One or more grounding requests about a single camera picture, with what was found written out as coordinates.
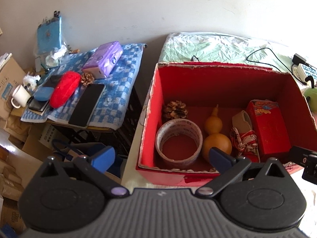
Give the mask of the blue small case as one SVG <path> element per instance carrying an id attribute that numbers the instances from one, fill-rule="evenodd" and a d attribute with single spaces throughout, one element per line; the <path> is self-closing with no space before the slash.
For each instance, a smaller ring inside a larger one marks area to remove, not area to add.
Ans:
<path id="1" fill-rule="evenodd" d="M 53 91 L 54 91 L 53 87 L 42 86 L 36 90 L 33 97 L 37 101 L 41 101 L 41 102 L 49 101 Z"/>

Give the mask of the purple tissue pack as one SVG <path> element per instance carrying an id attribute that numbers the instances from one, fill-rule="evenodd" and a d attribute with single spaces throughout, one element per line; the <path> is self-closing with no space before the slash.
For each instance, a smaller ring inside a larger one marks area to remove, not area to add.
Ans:
<path id="1" fill-rule="evenodd" d="M 118 41 L 102 44 L 96 49 L 82 68 L 84 73 L 91 73 L 95 79 L 106 79 L 123 54 Z"/>

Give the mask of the white power strip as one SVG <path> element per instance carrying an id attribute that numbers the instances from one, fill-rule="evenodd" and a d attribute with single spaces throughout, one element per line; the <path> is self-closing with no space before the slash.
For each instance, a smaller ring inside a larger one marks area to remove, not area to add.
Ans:
<path id="1" fill-rule="evenodd" d="M 317 75 L 316 69 L 305 64 L 298 64 L 297 66 L 293 66 L 293 73 L 296 75 L 298 79 L 302 82 L 305 82 L 305 78 L 308 76 L 312 76 L 314 79 L 314 83 L 316 83 Z"/>

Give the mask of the blue checkered towel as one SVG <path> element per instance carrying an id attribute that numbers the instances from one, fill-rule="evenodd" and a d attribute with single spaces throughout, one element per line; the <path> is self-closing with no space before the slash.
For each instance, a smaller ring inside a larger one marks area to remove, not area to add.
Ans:
<path id="1" fill-rule="evenodd" d="M 21 121 L 55 123 L 76 127 L 97 127 L 117 130 L 124 122 L 130 95 L 139 73 L 146 44 L 122 45 L 123 54 L 110 75 L 94 80 L 87 87 L 80 85 L 59 108 L 50 108 L 43 115 L 25 109 Z"/>

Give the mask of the black smartphone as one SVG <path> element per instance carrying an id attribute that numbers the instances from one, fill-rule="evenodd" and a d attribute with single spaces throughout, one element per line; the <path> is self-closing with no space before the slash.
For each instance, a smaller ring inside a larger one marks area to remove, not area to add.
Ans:
<path id="1" fill-rule="evenodd" d="M 86 128 L 104 89 L 104 84 L 89 84 L 75 106 L 68 124 Z"/>

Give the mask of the red glasses case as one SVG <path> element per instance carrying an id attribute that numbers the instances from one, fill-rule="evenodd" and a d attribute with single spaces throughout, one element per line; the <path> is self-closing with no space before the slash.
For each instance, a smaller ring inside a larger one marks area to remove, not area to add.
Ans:
<path id="1" fill-rule="evenodd" d="M 81 75 L 79 73 L 65 72 L 51 95 L 49 105 L 54 109 L 63 106 L 78 88 L 80 81 Z"/>

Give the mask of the green bug plush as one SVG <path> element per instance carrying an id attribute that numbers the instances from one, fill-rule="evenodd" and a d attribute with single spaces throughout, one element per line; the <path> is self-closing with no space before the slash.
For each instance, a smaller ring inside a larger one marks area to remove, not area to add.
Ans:
<path id="1" fill-rule="evenodd" d="M 304 92 L 304 96 L 309 105 L 311 111 L 316 111 L 316 87 L 314 84 L 314 78 L 309 75 L 305 78 L 305 81 L 310 81 L 311 87 L 306 89 Z"/>

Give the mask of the dark wooden side table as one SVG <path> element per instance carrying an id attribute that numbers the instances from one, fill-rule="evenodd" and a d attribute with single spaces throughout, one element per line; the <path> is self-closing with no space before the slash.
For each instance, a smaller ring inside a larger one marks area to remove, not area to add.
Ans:
<path id="1" fill-rule="evenodd" d="M 62 138 L 53 139 L 53 155 L 60 160 L 71 160 L 77 151 L 92 155 L 98 148 L 111 146 L 115 149 L 115 162 L 108 172 L 122 178 L 130 152 L 142 106 L 135 89 L 132 89 L 128 108 L 122 126 L 116 131 L 76 130 L 54 125 L 61 132 Z"/>

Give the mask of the brown calabash gourd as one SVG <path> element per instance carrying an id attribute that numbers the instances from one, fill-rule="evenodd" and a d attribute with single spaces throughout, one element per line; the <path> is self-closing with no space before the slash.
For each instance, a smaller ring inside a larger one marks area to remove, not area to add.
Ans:
<path id="1" fill-rule="evenodd" d="M 232 152 L 230 139 L 221 133 L 223 123 L 218 117 L 218 111 L 217 105 L 204 123 L 204 130 L 208 136 L 203 141 L 201 152 L 206 161 L 209 161 L 209 151 L 212 147 L 216 147 L 228 155 Z"/>

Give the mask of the cardboard boxes on floor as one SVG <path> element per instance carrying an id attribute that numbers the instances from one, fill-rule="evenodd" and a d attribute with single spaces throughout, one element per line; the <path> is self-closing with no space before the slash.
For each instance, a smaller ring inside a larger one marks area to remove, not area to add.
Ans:
<path id="1" fill-rule="evenodd" d="M 44 124 L 21 121 L 23 107 L 12 106 L 14 90 L 23 84 L 25 71 L 13 57 L 1 65 L 1 149 L 9 151 L 7 163 L 15 168 L 26 187 L 52 151 L 39 142 Z"/>

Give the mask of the printed tape roll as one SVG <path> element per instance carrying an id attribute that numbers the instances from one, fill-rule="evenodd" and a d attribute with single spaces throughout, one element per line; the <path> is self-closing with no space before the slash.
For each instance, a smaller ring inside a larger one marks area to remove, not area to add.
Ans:
<path id="1" fill-rule="evenodd" d="M 202 132 L 198 125 L 187 119 L 174 119 L 159 128 L 155 148 L 167 166 L 183 170 L 195 163 L 202 142 Z"/>

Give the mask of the brown pine cone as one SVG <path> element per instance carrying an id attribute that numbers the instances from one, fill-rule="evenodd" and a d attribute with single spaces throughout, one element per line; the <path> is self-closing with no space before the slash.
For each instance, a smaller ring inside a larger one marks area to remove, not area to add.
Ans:
<path id="1" fill-rule="evenodd" d="M 171 101 L 163 109 L 163 117 L 166 120 L 186 119 L 187 114 L 186 104 L 181 101 Z"/>

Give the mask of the small red gift box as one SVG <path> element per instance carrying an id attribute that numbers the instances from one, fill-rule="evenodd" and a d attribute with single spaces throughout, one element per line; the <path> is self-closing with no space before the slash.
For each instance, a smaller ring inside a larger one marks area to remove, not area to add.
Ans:
<path id="1" fill-rule="evenodd" d="M 257 136 L 260 160 L 264 162 L 270 157 L 284 160 L 291 143 L 278 103 L 255 99 L 249 102 L 246 111 Z"/>

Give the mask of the white mug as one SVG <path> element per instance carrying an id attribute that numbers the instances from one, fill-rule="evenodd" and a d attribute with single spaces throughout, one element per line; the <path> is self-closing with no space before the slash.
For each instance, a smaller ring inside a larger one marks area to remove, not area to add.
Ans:
<path id="1" fill-rule="evenodd" d="M 31 94 L 20 84 L 12 93 L 11 104 L 14 108 L 26 107 L 31 98 Z"/>

